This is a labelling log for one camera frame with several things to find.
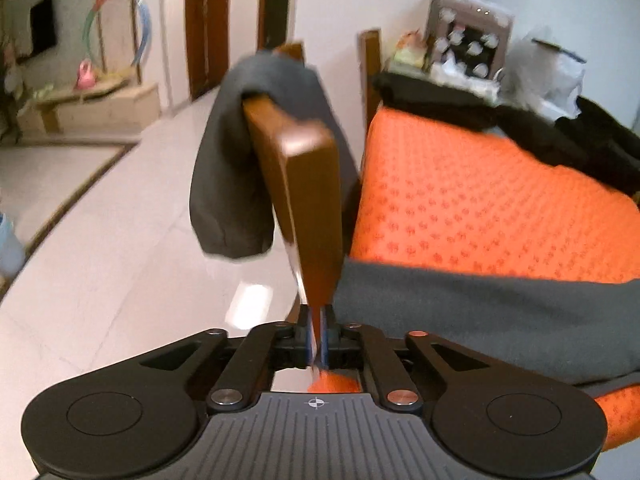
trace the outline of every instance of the black wall-mounted screen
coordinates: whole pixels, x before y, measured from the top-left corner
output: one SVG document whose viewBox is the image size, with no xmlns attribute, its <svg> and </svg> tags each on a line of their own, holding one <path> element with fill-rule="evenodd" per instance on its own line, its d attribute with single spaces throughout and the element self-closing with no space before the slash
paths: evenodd
<svg viewBox="0 0 640 480">
<path fill-rule="evenodd" d="M 31 7 L 31 41 L 33 43 L 31 57 L 58 44 L 53 0 L 42 0 Z"/>
</svg>

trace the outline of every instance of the light blue container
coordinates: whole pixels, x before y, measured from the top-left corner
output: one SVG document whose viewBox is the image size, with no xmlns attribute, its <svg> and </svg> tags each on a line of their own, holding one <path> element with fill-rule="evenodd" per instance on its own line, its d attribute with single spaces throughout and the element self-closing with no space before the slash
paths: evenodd
<svg viewBox="0 0 640 480">
<path fill-rule="evenodd" d="M 26 259 L 24 246 L 16 237 L 13 224 L 0 213 L 0 274 L 8 279 L 15 278 Z"/>
</svg>

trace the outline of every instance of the pink toy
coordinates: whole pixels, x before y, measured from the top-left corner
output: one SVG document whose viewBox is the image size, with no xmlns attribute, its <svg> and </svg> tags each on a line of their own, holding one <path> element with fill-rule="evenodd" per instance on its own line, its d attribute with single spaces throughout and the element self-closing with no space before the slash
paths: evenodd
<svg viewBox="0 0 640 480">
<path fill-rule="evenodd" d="M 91 61 L 85 59 L 80 63 L 78 68 L 78 82 L 76 83 L 76 90 L 88 90 L 93 88 L 96 84 L 96 78 L 94 71 L 92 70 Z"/>
</svg>

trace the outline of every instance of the black cloth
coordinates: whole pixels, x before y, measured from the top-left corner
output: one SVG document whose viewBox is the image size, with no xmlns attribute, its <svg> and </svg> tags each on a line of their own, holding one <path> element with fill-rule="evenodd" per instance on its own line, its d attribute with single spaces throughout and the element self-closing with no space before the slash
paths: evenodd
<svg viewBox="0 0 640 480">
<path fill-rule="evenodd" d="M 577 119 L 550 124 L 533 112 L 491 107 L 469 92 L 406 75 L 382 72 L 374 86 L 387 107 L 476 132 L 498 126 L 545 164 L 574 168 L 629 196 L 640 191 L 640 138 L 583 97 Z"/>
<path fill-rule="evenodd" d="M 623 285 L 471 276 L 347 259 L 339 322 L 425 330 L 571 384 L 640 371 L 640 280 Z"/>
<path fill-rule="evenodd" d="M 230 70 L 213 105 L 191 181 L 191 224 L 204 252 L 227 258 L 265 253 L 273 243 L 273 213 L 242 100 L 265 94 L 299 121 L 319 120 L 340 153 L 343 233 L 353 234 L 360 180 L 343 132 L 316 72 L 289 57 L 259 52 Z"/>
</svg>

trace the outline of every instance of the patterned orange fabric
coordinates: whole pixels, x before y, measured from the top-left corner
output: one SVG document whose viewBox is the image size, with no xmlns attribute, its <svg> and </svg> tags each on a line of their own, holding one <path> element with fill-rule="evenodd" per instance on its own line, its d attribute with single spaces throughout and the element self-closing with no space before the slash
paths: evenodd
<svg viewBox="0 0 640 480">
<path fill-rule="evenodd" d="M 367 137 L 351 256 L 466 274 L 625 283 L 640 278 L 640 212 L 509 139 L 383 108 Z M 606 449 L 640 437 L 640 386 L 598 399 Z"/>
</svg>

